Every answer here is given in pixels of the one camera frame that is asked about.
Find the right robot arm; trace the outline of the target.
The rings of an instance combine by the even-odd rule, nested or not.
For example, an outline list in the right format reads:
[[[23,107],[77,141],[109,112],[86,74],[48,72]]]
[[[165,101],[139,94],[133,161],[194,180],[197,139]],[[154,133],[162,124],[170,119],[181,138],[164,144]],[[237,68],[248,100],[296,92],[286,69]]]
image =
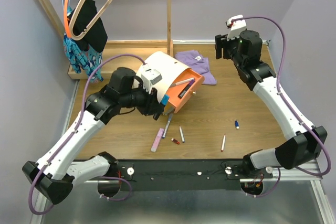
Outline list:
[[[216,59],[233,61],[242,82],[264,102],[286,139],[278,147],[243,157],[241,171],[249,178],[266,167],[292,169],[317,158],[327,138],[326,129],[314,126],[277,85],[275,72],[261,60],[262,43],[258,32],[247,29],[234,39],[215,36]]]

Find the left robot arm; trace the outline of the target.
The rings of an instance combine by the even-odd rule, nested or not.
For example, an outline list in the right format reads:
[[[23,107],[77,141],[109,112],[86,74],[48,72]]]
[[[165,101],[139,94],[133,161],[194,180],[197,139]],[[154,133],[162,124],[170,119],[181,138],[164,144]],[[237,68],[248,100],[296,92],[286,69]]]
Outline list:
[[[84,110],[79,112],[57,144],[38,161],[24,164],[22,170],[32,189],[37,189],[53,205],[57,205],[76,184],[100,176],[104,179],[119,176],[118,160],[107,152],[77,165],[72,165],[72,162],[98,131],[114,116],[120,115],[122,108],[137,109],[157,120],[166,105],[158,99],[155,88],[161,80],[161,74],[147,65],[139,74],[126,67],[114,71],[107,85],[88,96]]]

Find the pink highlighter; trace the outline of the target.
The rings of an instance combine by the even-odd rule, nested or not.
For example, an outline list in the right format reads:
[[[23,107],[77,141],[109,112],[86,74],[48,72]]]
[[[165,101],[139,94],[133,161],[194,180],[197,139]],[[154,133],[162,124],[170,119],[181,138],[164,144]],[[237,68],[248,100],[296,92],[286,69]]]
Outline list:
[[[154,139],[154,142],[152,144],[152,147],[150,149],[151,152],[154,152],[154,153],[156,152],[156,150],[157,150],[157,148],[159,146],[159,143],[160,143],[160,141],[162,139],[163,133],[164,133],[164,129],[163,128],[159,128],[159,130],[158,130],[158,132],[156,134],[156,137]]]

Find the white round drawer organizer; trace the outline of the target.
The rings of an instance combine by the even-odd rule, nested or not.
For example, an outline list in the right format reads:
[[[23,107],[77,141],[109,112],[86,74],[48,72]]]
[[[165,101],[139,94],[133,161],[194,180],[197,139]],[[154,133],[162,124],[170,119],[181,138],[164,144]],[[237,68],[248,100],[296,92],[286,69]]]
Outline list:
[[[161,102],[163,96],[166,94],[167,90],[170,88],[170,85],[173,84],[173,81],[188,67],[177,59],[169,56],[168,54],[157,51],[150,55],[146,60],[145,64],[148,63],[151,68],[156,69],[161,75],[162,80],[155,84],[153,88],[157,90],[157,100]],[[140,76],[140,70],[142,65],[139,67],[136,75]]]

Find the salmon pink drawer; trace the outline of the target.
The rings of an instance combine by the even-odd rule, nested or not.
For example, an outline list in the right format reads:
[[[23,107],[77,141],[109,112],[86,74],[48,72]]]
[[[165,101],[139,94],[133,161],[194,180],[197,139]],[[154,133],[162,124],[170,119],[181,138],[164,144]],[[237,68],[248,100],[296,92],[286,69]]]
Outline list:
[[[174,87],[170,87],[166,94],[170,97],[167,105],[164,109],[164,114],[169,114],[170,112],[177,113],[186,102],[195,94],[197,89],[202,85],[204,77],[198,74],[191,68],[185,69],[174,81],[173,83],[181,82],[187,79],[193,78],[194,83],[188,86],[190,83],[183,83]]]

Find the small red cap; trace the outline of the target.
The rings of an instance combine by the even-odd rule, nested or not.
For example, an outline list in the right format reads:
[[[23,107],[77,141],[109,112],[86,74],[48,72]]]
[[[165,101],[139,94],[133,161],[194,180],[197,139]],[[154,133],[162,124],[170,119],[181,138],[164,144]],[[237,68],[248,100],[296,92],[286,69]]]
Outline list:
[[[180,144],[180,142],[179,142],[177,139],[175,139],[175,138],[171,138],[171,141],[172,141],[173,143],[177,144],[177,145]]]

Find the purple black highlighter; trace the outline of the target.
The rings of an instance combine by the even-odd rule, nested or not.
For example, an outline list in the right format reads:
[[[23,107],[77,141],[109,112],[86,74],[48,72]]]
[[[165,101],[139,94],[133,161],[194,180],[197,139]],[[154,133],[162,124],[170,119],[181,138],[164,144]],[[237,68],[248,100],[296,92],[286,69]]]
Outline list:
[[[190,89],[190,87],[195,83],[195,81],[189,82],[184,89],[179,93],[178,98],[184,97],[184,95],[187,93],[187,91]]]

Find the grey white marker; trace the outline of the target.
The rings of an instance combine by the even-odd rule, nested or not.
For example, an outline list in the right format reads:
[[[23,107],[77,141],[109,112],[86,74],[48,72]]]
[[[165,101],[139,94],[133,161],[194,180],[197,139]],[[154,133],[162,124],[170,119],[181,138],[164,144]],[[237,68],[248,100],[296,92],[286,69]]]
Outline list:
[[[179,85],[182,85],[182,84],[185,84],[185,83],[189,83],[189,82],[194,81],[194,80],[195,80],[194,78],[188,78],[188,79],[185,79],[185,80],[173,83],[173,84],[170,85],[170,87],[179,86]]]

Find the blue black highlighter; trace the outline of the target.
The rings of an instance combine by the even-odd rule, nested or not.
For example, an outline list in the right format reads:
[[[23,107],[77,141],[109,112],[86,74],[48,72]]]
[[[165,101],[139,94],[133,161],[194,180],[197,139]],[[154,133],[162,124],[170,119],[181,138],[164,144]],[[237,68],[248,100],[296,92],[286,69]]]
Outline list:
[[[168,103],[168,101],[169,101],[169,98],[170,98],[170,97],[169,97],[167,94],[165,94],[165,95],[163,96],[162,100],[161,100],[161,104],[164,105],[164,106],[166,106],[167,103]]]

